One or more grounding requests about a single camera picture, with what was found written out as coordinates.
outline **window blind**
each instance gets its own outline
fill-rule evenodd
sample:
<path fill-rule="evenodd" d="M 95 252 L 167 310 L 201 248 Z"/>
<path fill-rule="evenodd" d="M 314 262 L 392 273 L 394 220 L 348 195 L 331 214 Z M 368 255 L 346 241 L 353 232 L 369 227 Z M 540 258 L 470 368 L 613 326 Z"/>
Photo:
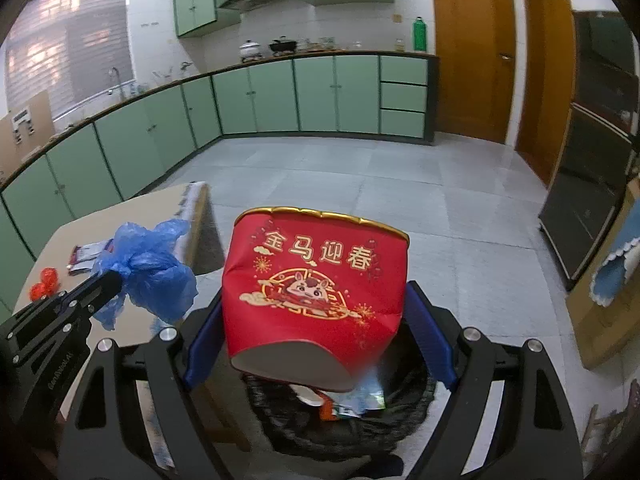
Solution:
<path fill-rule="evenodd" d="M 126 0 L 31 0 L 7 38 L 9 108 L 49 91 L 54 117 L 122 81 L 133 79 Z"/>

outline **bottle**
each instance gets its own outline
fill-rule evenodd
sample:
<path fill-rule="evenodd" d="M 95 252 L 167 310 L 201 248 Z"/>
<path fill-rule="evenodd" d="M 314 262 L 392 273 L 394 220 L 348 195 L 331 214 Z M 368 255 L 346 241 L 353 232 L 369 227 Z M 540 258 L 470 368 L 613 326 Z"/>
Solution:
<path fill-rule="evenodd" d="M 414 50 L 427 52 L 427 25 L 420 16 L 414 21 Z"/>

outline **black garbage bag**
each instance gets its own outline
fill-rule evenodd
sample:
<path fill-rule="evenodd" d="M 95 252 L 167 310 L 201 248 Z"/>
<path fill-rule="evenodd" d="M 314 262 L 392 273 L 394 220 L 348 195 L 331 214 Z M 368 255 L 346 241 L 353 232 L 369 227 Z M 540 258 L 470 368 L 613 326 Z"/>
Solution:
<path fill-rule="evenodd" d="M 249 403 L 277 452 L 340 462 L 390 452 L 427 416 L 436 381 L 430 377 L 408 325 L 398 333 L 378 363 L 385 393 L 384 410 L 362 418 L 320 420 L 318 408 L 303 404 L 288 384 L 242 376 Z"/>

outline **red object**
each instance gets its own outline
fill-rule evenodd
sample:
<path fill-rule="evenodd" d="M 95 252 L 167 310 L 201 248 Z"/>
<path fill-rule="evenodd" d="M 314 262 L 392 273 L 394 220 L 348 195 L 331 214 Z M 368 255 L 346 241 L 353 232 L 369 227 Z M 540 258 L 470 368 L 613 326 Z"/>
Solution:
<path fill-rule="evenodd" d="M 47 296 L 58 290 L 58 272 L 53 267 L 45 267 L 40 271 L 40 281 L 44 284 Z"/>
<path fill-rule="evenodd" d="M 44 283 L 36 283 L 35 285 L 31 285 L 29 289 L 29 299 L 31 301 L 39 300 L 41 297 L 47 295 L 47 288 Z"/>
<path fill-rule="evenodd" d="M 353 389 L 398 330 L 408 245 L 403 232 L 347 215 L 244 213 L 222 277 L 232 365 L 321 390 Z"/>

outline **black appliance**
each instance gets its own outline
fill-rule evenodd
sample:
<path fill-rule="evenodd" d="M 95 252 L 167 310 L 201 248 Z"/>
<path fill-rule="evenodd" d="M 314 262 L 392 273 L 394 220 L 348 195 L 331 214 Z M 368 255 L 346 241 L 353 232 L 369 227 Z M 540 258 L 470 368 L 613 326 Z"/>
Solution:
<path fill-rule="evenodd" d="M 540 213 L 567 288 L 590 263 L 616 217 L 635 159 L 620 129 L 573 104 L 558 172 Z"/>
<path fill-rule="evenodd" d="M 574 101 L 630 134 L 638 111 L 634 45 L 618 12 L 575 12 Z"/>

